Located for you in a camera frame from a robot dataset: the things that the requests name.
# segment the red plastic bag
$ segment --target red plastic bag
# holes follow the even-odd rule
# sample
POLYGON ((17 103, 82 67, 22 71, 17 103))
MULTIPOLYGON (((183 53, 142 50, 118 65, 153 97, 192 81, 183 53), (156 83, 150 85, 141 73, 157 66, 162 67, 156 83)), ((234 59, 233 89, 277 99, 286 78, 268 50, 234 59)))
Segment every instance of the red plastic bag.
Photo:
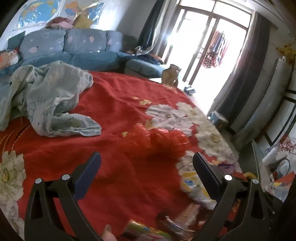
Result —
POLYGON ((159 128, 147 131, 141 124, 136 124, 123 142, 123 152, 129 157, 136 158, 156 154, 180 158, 185 155, 188 147, 189 139, 178 129, 171 132, 159 128))

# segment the silver screw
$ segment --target silver screw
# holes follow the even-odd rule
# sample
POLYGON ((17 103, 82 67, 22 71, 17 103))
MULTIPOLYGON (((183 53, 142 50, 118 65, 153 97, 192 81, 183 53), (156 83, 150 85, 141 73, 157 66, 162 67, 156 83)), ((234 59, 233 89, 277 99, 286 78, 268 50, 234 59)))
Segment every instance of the silver screw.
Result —
POLYGON ((41 178, 37 178, 37 179, 35 180, 35 183, 36 183, 36 184, 39 184, 40 182, 42 182, 42 179, 41 179, 41 178))
POLYGON ((231 180, 232 180, 232 176, 230 176, 230 175, 225 175, 224 178, 225 178, 227 181, 231 181, 231 180))
POLYGON ((252 182, 253 182, 254 184, 258 184, 258 183, 259 183, 258 179, 256 179, 256 178, 252 179, 252 182))
POLYGON ((70 178, 70 175, 69 175, 69 174, 64 174, 64 175, 62 176, 62 179, 63 179, 64 181, 68 180, 69 178, 70 178))

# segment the bed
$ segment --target bed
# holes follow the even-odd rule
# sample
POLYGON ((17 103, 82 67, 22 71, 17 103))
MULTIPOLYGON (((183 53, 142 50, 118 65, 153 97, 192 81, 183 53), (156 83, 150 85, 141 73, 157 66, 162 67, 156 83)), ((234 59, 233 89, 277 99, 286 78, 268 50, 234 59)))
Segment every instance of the bed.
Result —
MULTIPOLYGON (((23 220, 35 179, 59 179, 94 151, 101 154, 102 165, 86 197, 78 203, 99 234, 111 224, 118 236, 130 219, 155 227, 159 212, 166 209, 175 217, 192 199, 212 209, 215 201, 199 183, 193 154, 201 152, 225 174, 240 176, 241 169, 237 153, 205 115, 176 88, 119 73, 90 73, 94 84, 80 95, 79 105, 71 113, 90 116, 101 125, 101 135, 40 136, 26 117, 14 119, 0 132, 0 207, 18 234, 24 237, 23 220), (180 159, 130 160, 121 143, 137 123, 147 129, 179 128, 189 137, 190 148, 180 159)), ((71 233, 65 216, 61 219, 71 233)))

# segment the blue gripper pad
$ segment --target blue gripper pad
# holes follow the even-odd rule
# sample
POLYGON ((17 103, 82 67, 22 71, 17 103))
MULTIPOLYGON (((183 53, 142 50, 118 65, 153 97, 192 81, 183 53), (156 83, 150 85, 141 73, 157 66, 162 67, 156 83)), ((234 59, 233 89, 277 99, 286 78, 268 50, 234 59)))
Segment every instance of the blue gripper pad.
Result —
POLYGON ((101 166, 101 155, 95 152, 90 159, 85 163, 85 167, 81 172, 80 176, 74 182, 75 193, 73 199, 75 202, 83 199, 95 178, 99 168, 101 166))

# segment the yellow pillow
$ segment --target yellow pillow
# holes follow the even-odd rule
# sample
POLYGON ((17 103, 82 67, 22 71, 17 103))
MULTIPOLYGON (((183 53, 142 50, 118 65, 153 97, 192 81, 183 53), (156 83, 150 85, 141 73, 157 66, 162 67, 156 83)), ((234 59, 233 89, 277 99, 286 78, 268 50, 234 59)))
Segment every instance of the yellow pillow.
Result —
POLYGON ((93 21, 83 15, 79 15, 74 22, 73 28, 90 28, 93 25, 93 21))

